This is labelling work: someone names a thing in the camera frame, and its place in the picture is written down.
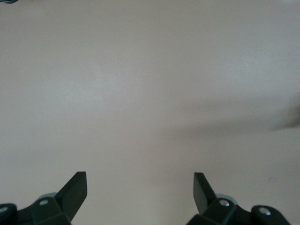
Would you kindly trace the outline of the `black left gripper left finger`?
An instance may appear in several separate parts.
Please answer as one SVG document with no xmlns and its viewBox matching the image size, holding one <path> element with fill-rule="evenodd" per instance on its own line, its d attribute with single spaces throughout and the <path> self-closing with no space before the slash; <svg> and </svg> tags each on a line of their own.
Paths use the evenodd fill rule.
<svg viewBox="0 0 300 225">
<path fill-rule="evenodd" d="M 60 191 L 42 195 L 24 209 L 18 210 L 13 203 L 1 204 L 0 223 L 2 225 L 70 225 L 86 197 L 86 172 L 76 172 Z"/>
</svg>

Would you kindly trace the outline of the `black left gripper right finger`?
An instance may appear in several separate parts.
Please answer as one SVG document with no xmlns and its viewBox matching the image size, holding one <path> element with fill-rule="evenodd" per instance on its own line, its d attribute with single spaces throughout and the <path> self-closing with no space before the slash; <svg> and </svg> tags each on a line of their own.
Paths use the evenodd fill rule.
<svg viewBox="0 0 300 225">
<path fill-rule="evenodd" d="M 202 172 L 194 173 L 193 197 L 198 209 L 189 225 L 288 225 L 277 209 L 255 205 L 251 211 L 242 209 L 228 197 L 218 197 Z"/>
</svg>

